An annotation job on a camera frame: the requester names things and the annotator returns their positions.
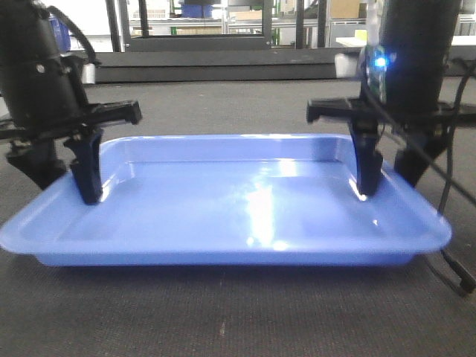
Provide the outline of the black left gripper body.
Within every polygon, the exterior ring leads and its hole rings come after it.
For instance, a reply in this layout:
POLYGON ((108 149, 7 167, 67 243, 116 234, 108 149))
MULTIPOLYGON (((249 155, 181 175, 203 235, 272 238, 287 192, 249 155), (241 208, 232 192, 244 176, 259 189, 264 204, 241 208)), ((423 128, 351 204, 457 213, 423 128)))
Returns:
POLYGON ((142 119, 138 101, 79 104, 73 100, 41 101, 1 117, 1 142, 14 149, 53 146, 59 139, 65 146, 90 144, 100 138, 103 127, 142 119))

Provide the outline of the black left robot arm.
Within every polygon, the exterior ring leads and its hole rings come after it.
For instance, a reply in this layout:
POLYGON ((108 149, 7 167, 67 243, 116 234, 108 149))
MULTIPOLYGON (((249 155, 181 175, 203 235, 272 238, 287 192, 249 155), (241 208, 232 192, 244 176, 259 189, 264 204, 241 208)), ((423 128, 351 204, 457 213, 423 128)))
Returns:
POLYGON ((1 2, 1 139, 7 162, 45 189, 71 170, 83 201, 99 202, 100 142, 107 123, 136 125, 136 100, 90 103, 83 87, 85 64, 99 66, 80 29, 56 7, 41 1, 1 2), (66 167, 57 139, 75 155, 66 167))

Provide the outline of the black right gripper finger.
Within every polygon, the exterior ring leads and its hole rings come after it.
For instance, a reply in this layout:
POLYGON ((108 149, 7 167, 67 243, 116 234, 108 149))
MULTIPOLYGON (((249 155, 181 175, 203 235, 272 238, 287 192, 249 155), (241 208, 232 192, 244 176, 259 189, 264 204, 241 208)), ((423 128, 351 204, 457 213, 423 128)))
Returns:
POLYGON ((379 186, 383 157, 376 145, 380 140, 379 125, 374 120, 350 122, 350 134, 356 154, 356 183, 358 192, 373 196, 379 186))
MULTIPOLYGON (((432 161, 448 147, 447 134, 435 135, 430 132, 417 132, 410 134, 410 138, 415 140, 432 161)), ((415 187, 428 168, 429 163, 415 149, 412 149, 409 144, 406 148, 397 151, 393 169, 410 186, 415 187)))

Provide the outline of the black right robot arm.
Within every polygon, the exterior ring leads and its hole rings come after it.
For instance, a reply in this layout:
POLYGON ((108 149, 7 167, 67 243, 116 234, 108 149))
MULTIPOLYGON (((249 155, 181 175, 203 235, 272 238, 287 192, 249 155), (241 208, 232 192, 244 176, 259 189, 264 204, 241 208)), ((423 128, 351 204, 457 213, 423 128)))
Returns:
POLYGON ((458 1, 385 1, 380 14, 367 15, 359 95, 308 102, 309 123, 322 117, 348 123, 361 194, 371 196, 379 186, 380 126, 404 140, 394 168, 409 184, 451 153, 457 127, 474 126, 475 107, 463 104, 461 92, 452 103, 440 101, 459 11, 458 1))

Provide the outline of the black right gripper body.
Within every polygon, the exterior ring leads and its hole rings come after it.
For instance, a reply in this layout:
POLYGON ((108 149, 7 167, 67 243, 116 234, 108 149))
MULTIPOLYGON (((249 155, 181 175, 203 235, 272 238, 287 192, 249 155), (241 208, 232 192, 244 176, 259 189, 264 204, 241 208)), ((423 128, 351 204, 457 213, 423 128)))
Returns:
POLYGON ((306 122, 311 124, 320 118, 358 123, 377 122, 401 129, 409 135, 437 136, 450 126, 463 129, 475 128, 475 106, 462 104, 456 112, 451 104, 439 102, 432 112, 410 113, 389 111, 357 97, 309 100, 306 107, 306 122))

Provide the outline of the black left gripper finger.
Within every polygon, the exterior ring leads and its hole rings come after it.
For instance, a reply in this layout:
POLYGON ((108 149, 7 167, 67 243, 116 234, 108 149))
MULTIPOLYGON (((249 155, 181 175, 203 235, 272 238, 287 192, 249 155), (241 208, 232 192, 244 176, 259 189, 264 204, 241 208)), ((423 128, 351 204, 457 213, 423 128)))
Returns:
POLYGON ((10 165, 23 172, 41 190, 48 188, 67 172, 64 162, 57 157, 54 141, 23 146, 11 142, 6 159, 10 165))
POLYGON ((76 186, 87 205, 100 201, 103 193, 100 177, 100 143, 102 129, 93 129, 86 134, 70 137, 64 146, 70 149, 75 159, 70 163, 76 186))

